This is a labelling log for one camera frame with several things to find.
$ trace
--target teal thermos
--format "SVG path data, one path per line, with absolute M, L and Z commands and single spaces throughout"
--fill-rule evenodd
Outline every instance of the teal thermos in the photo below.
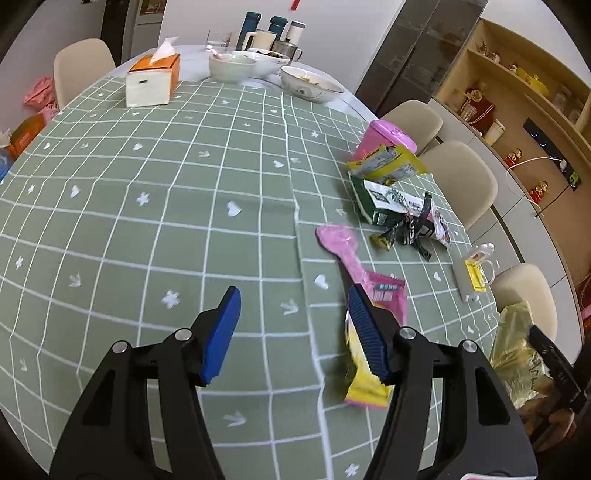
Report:
M 283 33 L 283 29 L 287 25 L 287 19 L 283 17 L 273 17 L 271 18 L 271 25 L 269 26 L 269 32 L 273 32 L 277 34 L 276 40 L 281 40 L 281 34 Z
M 247 33 L 256 31 L 258 23 L 261 20 L 261 14 L 256 12 L 247 12 L 244 23 L 242 24 L 242 30 L 240 30 L 240 36 L 238 37 L 238 43 L 236 49 L 238 50 L 244 42 L 244 38 Z

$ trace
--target grid pattern tablecloth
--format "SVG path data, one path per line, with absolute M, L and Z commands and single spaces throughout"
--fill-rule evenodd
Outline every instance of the grid pattern tablecloth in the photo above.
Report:
M 375 251 L 346 161 L 366 124 L 280 90 L 181 82 L 167 106 L 125 109 L 121 80 L 74 100 L 0 185 L 0 403 L 48 468 L 92 372 L 120 339 L 159 342 L 217 305 L 243 309 L 222 373 L 200 392 L 229 480 L 361 478 L 385 411 L 345 406 L 345 289 L 317 243 L 326 222 L 355 228 L 366 268 L 406 279 L 408 323 L 429 339 L 469 337 L 488 353 L 492 296 L 460 301 L 452 257 L 466 232 L 431 175 L 398 185 L 434 194 L 449 250 Z M 158 392 L 152 438 L 165 464 Z M 424 462 L 432 460 L 434 384 Z

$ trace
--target yellow plastic bag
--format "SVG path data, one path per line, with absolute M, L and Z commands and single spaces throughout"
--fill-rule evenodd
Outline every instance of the yellow plastic bag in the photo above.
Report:
M 404 145 L 380 145 L 364 160 L 349 162 L 351 175 L 384 185 L 427 173 L 425 165 Z
M 515 408 L 536 396 L 534 383 L 545 374 L 542 357 L 527 342 L 532 325 L 526 301 L 505 307 L 489 358 Z

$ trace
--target white bowl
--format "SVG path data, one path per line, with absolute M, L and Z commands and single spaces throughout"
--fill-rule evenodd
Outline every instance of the white bowl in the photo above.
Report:
M 263 54 L 264 56 L 269 57 L 271 59 L 284 60 L 285 65 L 287 65 L 291 60 L 291 58 L 289 58 L 287 55 L 283 55 L 283 53 L 277 53 L 276 51 L 272 51 L 272 50 L 265 50 L 264 48 L 249 48 L 248 51 L 251 51 L 253 53 Z
M 253 51 L 233 51 L 232 54 L 255 60 L 255 71 L 252 76 L 259 79 L 271 75 L 272 73 L 279 72 L 279 69 L 283 67 L 283 65 L 287 65 L 289 62 L 289 60 L 275 59 L 263 53 L 256 53 Z
M 209 73 L 216 80 L 238 83 L 254 74 L 255 60 L 232 53 L 220 53 L 219 55 L 223 60 L 213 56 L 209 57 Z
M 281 67 L 281 86 L 296 97 L 317 103 L 331 102 L 345 92 L 328 78 L 296 67 Z

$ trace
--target figurine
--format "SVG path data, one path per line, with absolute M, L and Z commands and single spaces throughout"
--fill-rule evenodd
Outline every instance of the figurine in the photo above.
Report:
M 482 41 L 482 45 L 478 47 L 478 52 L 483 54 L 485 57 L 488 55 L 488 47 L 484 41 Z
M 511 152 L 509 155 L 505 157 L 505 163 L 509 167 L 517 165 L 517 156 L 513 152 Z
M 548 182 L 544 180 L 539 185 L 536 185 L 534 188 L 530 190 L 530 196 L 534 202 L 540 204 L 542 198 L 544 197 L 544 195 L 546 195 L 547 192 Z
M 497 52 L 493 51 L 493 52 L 489 53 L 487 56 L 495 63 L 501 62 L 501 56 Z
M 514 165 L 517 165 L 522 158 L 523 150 L 520 148 L 516 148 L 515 150 L 513 150 L 513 152 L 511 152 L 509 155 L 505 157 L 505 163 L 508 166 L 513 167 Z

